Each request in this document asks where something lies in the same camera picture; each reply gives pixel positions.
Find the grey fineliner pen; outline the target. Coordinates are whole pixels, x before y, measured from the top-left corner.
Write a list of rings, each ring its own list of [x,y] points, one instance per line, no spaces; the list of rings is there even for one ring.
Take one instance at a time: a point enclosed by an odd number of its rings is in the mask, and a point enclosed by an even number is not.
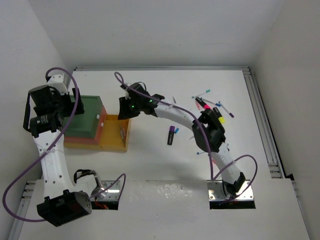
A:
[[[120,136],[121,136],[121,138],[122,138],[123,140],[125,139],[123,127],[120,127]]]

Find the yellow bottom drawer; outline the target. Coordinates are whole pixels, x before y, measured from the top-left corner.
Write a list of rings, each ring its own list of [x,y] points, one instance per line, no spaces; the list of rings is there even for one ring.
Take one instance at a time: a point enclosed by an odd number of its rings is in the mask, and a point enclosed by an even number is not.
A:
[[[120,127],[123,128],[124,140],[121,138]],[[92,145],[88,145],[85,148],[85,145],[65,145],[65,143],[64,147],[69,149],[125,153],[128,150],[130,129],[131,119],[118,120],[118,115],[107,114],[99,144],[100,149]]]

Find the coral drawer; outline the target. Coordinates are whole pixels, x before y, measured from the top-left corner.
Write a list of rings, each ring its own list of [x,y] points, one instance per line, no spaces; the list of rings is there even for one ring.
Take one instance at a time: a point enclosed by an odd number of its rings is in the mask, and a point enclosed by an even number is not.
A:
[[[90,137],[70,137],[70,136],[65,136],[64,137],[64,144],[65,145],[85,145],[85,148],[87,146],[93,146],[95,149],[100,149],[100,141],[103,133],[103,127],[104,127],[104,122],[107,117],[107,112],[104,106],[101,108],[101,112],[99,115],[99,122],[97,125],[96,133],[94,138]]]

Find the pink highlighter marker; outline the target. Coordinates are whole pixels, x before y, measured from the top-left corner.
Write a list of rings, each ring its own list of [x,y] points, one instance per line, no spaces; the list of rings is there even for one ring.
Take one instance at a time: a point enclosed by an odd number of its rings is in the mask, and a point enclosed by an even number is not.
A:
[[[203,100],[202,100],[202,98],[200,98],[200,97],[196,97],[195,98],[195,101],[203,108],[203,109],[210,109],[211,107],[207,104],[207,103],[205,103]]]

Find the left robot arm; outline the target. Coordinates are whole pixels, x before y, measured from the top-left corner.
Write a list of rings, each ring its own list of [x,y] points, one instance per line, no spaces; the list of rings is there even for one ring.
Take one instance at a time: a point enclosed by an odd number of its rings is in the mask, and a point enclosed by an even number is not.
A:
[[[30,101],[36,117],[31,118]],[[47,83],[28,91],[23,128],[30,132],[38,148],[44,180],[44,201],[37,213],[59,227],[92,213],[90,197],[97,188],[95,171],[88,171],[73,183],[64,152],[64,118],[72,111],[83,114],[83,104],[75,104],[64,83]]]

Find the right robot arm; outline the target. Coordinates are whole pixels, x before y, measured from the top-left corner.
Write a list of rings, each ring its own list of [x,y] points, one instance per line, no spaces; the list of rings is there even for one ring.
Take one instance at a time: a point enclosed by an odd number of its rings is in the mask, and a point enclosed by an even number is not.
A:
[[[215,160],[221,171],[225,190],[235,197],[245,182],[245,175],[235,165],[226,143],[225,129],[211,109],[205,109],[195,116],[191,111],[165,102],[159,94],[150,95],[144,87],[135,82],[130,86],[120,86],[125,96],[119,98],[119,120],[131,119],[140,113],[156,118],[171,120],[193,132],[196,145]]]

